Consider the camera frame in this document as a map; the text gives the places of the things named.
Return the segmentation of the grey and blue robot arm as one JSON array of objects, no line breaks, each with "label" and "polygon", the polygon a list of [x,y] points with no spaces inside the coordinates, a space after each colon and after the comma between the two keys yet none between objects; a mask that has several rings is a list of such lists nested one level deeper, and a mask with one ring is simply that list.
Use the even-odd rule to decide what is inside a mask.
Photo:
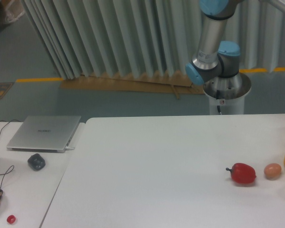
[{"label": "grey and blue robot arm", "polygon": [[[242,22],[233,33],[244,39],[223,41],[227,22],[242,6]],[[285,0],[201,0],[199,7],[204,15],[199,45],[185,66],[192,83],[235,76],[240,65],[269,72],[285,67]]]}]

